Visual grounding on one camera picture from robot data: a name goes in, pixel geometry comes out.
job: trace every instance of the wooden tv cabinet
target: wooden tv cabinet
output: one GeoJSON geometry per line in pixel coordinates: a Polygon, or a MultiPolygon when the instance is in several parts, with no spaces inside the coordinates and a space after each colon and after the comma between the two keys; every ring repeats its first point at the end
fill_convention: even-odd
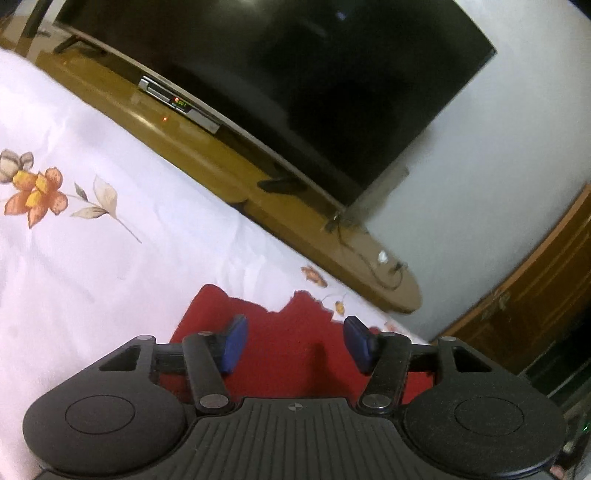
{"type": "Polygon", "coordinates": [[[20,37],[25,22],[26,17],[15,17],[0,26],[0,47],[29,59],[80,99],[380,309],[410,313],[420,307],[420,290],[408,268],[403,268],[400,286],[395,290],[380,286],[367,261],[382,283],[396,285],[399,278],[388,277],[384,266],[379,265],[382,247],[366,230],[342,227],[342,239],[354,245],[358,252],[355,253],[339,242],[335,231],[325,229],[334,209],[331,211],[318,196],[287,196],[261,190],[257,182],[270,176],[261,167],[265,159],[259,158],[254,148],[229,131],[213,136],[140,91],[135,78],[140,73],[111,54],[84,44],[54,54],[53,48],[68,33],[53,25],[43,23],[41,34],[33,40],[20,37]]]}

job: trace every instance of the television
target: television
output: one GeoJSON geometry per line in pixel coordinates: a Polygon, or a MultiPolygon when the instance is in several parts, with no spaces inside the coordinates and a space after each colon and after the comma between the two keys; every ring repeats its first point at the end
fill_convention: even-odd
{"type": "Polygon", "coordinates": [[[340,207],[495,54],[454,0],[67,0],[56,22],[340,207]]]}

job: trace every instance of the wooden cabinet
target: wooden cabinet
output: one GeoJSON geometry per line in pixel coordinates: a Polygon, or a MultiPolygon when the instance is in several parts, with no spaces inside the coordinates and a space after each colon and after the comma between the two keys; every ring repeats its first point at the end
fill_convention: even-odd
{"type": "Polygon", "coordinates": [[[532,362],[591,302],[591,185],[549,236],[444,335],[513,372],[532,362]]]}

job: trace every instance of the orange flower print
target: orange flower print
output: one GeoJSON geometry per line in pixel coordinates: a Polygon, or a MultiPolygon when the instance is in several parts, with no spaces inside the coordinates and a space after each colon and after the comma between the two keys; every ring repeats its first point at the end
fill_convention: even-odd
{"type": "Polygon", "coordinates": [[[68,198],[59,191],[63,182],[61,172],[53,167],[37,175],[19,170],[12,184],[19,192],[6,202],[4,215],[27,214],[29,228],[33,228],[51,210],[59,215],[68,207],[68,198]]]}

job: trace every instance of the screw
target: screw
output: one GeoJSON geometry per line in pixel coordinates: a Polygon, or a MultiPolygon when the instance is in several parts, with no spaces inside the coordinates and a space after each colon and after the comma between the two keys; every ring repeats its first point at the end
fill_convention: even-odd
{"type": "Polygon", "coordinates": [[[224,408],[226,405],[228,405],[230,403],[230,400],[225,395],[221,395],[219,393],[212,393],[209,395],[205,395],[204,397],[201,397],[199,403],[202,407],[217,410],[219,408],[224,408]]]}
{"type": "Polygon", "coordinates": [[[365,407],[372,410],[383,410],[390,405],[390,399],[386,395],[372,393],[363,397],[362,403],[365,407]]]}

